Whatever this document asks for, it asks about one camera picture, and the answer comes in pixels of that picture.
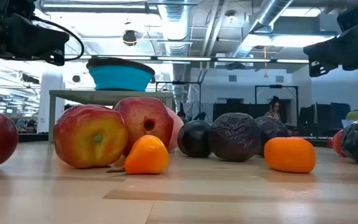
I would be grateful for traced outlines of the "small red pomegranate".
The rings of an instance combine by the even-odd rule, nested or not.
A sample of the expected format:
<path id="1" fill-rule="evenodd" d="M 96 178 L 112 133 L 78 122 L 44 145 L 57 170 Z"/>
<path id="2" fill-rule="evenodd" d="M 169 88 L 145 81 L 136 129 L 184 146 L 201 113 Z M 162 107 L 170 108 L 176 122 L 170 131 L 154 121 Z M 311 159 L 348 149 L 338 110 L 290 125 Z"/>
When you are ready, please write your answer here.
<path id="1" fill-rule="evenodd" d="M 346 157 L 345 153 L 342 151 L 342 148 L 341 148 L 342 132 L 343 132 L 343 130 L 341 129 L 333 136 L 333 139 L 332 139 L 333 150 L 340 156 Z"/>

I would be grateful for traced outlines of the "purple wrinkled passion fruit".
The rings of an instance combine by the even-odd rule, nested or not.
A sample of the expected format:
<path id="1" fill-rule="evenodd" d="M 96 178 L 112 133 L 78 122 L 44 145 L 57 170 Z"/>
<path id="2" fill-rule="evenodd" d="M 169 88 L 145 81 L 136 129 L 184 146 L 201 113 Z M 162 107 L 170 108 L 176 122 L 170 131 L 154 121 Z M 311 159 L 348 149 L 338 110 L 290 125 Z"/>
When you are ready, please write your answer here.
<path id="1" fill-rule="evenodd" d="M 287 127 L 279 120 L 270 116 L 261 116 L 255 119 L 260 128 L 261 147 L 258 155 L 264 157 L 264 146 L 268 140 L 278 137 L 290 137 Z"/>
<path id="2" fill-rule="evenodd" d="M 220 159 L 245 162 L 256 155 L 262 145 L 261 130 L 246 113 L 225 113 L 209 130 L 209 146 Z"/>

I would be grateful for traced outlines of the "orange tangerine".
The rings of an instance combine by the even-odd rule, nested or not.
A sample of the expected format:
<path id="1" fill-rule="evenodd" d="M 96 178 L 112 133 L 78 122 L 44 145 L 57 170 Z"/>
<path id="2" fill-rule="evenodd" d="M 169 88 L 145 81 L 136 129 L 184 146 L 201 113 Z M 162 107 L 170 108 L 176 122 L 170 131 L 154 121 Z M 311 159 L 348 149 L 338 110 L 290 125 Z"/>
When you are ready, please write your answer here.
<path id="1" fill-rule="evenodd" d="M 292 173 L 310 173 L 316 165 L 312 143 L 302 138 L 272 138 L 264 146 L 270 169 Z"/>

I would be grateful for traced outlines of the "red yellow apple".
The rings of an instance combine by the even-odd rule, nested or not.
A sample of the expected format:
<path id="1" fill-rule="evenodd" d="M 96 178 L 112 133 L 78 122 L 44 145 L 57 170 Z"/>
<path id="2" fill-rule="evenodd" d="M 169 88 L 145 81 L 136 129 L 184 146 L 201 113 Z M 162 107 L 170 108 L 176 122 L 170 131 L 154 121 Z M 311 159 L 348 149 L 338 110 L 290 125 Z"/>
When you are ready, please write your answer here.
<path id="1" fill-rule="evenodd" d="M 67 109 L 54 126 L 57 156 L 76 169 L 106 167 L 123 155 L 128 130 L 121 114 L 101 105 Z"/>

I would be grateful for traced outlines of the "large red apple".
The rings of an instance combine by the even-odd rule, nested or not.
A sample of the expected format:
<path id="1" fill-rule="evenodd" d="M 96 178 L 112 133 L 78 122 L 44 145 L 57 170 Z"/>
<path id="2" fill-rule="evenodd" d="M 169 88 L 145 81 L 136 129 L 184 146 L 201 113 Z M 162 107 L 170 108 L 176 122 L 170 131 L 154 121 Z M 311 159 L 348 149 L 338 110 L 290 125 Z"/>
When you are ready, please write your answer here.
<path id="1" fill-rule="evenodd" d="M 122 99 L 114 109 L 121 114 L 128 130 L 124 156 L 128 156 L 133 144 L 145 135 L 158 137 L 166 147 L 169 145 L 174 121 L 160 99 L 128 97 Z"/>

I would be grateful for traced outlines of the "black plum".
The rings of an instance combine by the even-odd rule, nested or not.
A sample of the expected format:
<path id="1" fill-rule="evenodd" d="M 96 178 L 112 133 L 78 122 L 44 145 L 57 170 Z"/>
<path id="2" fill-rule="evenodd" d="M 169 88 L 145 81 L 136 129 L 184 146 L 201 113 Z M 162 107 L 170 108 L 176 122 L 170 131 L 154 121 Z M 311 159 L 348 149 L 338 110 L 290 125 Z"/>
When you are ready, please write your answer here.
<path id="1" fill-rule="evenodd" d="M 211 126 L 201 120 L 185 123 L 178 132 L 179 150 L 188 157 L 208 157 L 212 151 L 209 146 Z"/>

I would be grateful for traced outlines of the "pink peach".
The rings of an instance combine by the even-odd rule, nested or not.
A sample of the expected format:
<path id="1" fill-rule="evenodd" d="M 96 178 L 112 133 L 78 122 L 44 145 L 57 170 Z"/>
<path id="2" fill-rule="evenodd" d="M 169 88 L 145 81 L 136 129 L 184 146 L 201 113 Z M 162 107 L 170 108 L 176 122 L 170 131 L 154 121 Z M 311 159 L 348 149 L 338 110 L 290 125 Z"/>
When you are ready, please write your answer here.
<path id="1" fill-rule="evenodd" d="M 169 115 L 173 118 L 172 136 L 169 145 L 167 146 L 167 150 L 169 152 L 172 152 L 178 147 L 178 143 L 177 143 L 178 132 L 180 128 L 184 125 L 184 123 L 181 120 L 181 118 L 172 109 L 167 108 L 167 111 Z"/>

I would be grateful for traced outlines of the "dark office partition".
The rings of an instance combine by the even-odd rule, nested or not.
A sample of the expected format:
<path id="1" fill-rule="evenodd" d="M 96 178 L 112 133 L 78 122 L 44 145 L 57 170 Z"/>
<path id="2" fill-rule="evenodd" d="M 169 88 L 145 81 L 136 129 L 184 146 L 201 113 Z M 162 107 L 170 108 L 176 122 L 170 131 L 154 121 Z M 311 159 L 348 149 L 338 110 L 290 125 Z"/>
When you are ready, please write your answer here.
<path id="1" fill-rule="evenodd" d="M 351 107 L 346 103 L 315 103 L 300 108 L 298 132 L 300 136 L 331 137 L 343 128 Z"/>
<path id="2" fill-rule="evenodd" d="M 213 106 L 213 121 L 225 113 L 246 113 L 253 118 L 258 118 L 263 116 L 269 108 L 268 104 L 215 103 Z"/>

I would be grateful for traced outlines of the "person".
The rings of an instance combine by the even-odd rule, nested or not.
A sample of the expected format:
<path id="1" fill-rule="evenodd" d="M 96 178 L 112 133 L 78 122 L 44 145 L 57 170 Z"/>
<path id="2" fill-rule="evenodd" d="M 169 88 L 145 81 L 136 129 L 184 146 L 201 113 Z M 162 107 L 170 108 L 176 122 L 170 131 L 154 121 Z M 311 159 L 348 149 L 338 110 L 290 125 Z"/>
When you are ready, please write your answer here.
<path id="1" fill-rule="evenodd" d="M 273 96 L 273 98 L 270 100 L 269 107 L 270 109 L 265 113 L 265 115 L 280 121 L 281 117 L 279 113 L 279 109 L 280 109 L 279 97 Z"/>

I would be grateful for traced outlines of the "pale green metal riser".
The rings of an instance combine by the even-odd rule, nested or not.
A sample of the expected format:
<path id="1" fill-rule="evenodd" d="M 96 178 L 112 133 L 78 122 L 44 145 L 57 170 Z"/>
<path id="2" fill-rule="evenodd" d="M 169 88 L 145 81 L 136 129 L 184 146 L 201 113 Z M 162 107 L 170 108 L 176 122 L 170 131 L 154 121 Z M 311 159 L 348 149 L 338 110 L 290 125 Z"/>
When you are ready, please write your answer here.
<path id="1" fill-rule="evenodd" d="M 114 106 L 118 101 L 127 97 L 149 96 L 160 98 L 164 104 L 174 110 L 176 108 L 174 94 L 172 92 L 144 92 L 144 91 L 110 91 L 110 90 L 50 90 L 50 111 L 48 141 L 53 143 L 55 126 L 56 98 L 74 101 L 80 104 L 97 104 Z"/>

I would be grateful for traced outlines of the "black ceiling speaker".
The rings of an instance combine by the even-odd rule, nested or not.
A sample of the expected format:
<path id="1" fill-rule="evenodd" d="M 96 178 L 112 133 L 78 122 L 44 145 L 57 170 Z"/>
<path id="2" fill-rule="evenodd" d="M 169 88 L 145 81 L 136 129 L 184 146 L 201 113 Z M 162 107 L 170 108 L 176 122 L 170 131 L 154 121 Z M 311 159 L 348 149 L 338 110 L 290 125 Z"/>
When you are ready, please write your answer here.
<path id="1" fill-rule="evenodd" d="M 127 46 L 135 46 L 137 43 L 136 32 L 134 30 L 126 30 L 122 36 L 122 41 Z"/>

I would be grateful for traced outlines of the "blue collapsible bowl grey rim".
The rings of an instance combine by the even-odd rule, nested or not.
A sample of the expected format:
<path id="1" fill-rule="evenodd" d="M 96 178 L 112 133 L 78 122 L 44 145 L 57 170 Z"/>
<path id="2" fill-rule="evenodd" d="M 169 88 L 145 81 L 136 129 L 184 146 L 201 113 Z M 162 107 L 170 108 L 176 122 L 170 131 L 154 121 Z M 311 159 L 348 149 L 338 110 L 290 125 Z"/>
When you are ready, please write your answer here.
<path id="1" fill-rule="evenodd" d="M 145 91 L 155 70 L 143 63 L 116 57 L 94 57 L 86 67 L 96 90 Z"/>

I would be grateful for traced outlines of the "ceiling strip light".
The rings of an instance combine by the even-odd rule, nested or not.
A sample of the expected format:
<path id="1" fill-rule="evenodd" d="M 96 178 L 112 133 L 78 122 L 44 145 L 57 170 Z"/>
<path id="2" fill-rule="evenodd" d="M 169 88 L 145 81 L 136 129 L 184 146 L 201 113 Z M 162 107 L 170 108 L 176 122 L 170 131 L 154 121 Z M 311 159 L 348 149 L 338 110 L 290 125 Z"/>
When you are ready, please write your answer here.
<path id="1" fill-rule="evenodd" d="M 124 60 L 136 61 L 168 61 L 168 62 L 224 62 L 224 63 L 294 63 L 307 64 L 304 59 L 279 59 L 279 58 L 232 58 L 232 57 L 171 57 L 171 56 L 123 56 L 123 55 L 83 55 L 80 59 L 96 57 L 114 57 Z"/>

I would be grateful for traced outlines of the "black background rig frame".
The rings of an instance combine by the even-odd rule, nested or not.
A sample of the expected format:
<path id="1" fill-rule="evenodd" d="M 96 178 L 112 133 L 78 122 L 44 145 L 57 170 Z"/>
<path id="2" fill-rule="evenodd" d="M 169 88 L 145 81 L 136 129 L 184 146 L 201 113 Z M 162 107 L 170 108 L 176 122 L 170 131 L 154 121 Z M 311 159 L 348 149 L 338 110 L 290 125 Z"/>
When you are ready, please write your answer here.
<path id="1" fill-rule="evenodd" d="M 199 93 L 199 98 L 198 98 L 198 109 L 199 109 L 199 113 L 201 113 L 201 82 L 184 82 L 184 81 L 171 81 L 171 82 L 168 82 L 168 81 L 156 81 L 155 82 L 155 92 L 158 92 L 160 90 L 158 90 L 158 85 L 160 83 L 163 83 L 164 85 L 165 84 L 171 84 L 171 85 L 198 85 L 199 86 L 199 90 L 198 90 L 198 93 Z"/>
<path id="2" fill-rule="evenodd" d="M 289 90 L 289 88 L 293 88 L 295 90 L 295 102 L 296 102 L 296 116 L 295 116 L 295 124 L 298 124 L 298 119 L 299 119 L 299 90 L 298 90 L 298 86 L 293 86 L 293 85 L 280 85 L 280 84 L 273 84 L 273 85 L 255 85 L 254 86 L 254 104 L 257 105 L 258 102 L 258 93 L 257 93 L 257 89 L 258 88 L 270 88 L 270 89 L 280 89 L 280 88 L 285 88 L 287 89 L 292 95 L 293 93 Z"/>

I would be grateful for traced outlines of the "silver slanted duct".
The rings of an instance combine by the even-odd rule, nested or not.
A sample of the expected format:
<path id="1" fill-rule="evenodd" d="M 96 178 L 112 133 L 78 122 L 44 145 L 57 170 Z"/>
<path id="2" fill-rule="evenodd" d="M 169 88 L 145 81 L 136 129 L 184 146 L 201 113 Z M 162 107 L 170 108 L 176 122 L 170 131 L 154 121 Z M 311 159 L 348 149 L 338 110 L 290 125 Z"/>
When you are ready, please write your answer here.
<path id="1" fill-rule="evenodd" d="M 231 57 L 245 58 L 253 47 L 259 45 L 254 42 L 254 33 L 272 33 L 273 25 L 282 13 L 292 4 L 294 0 L 264 0 L 260 10 L 248 17 L 242 28 L 243 40 Z"/>

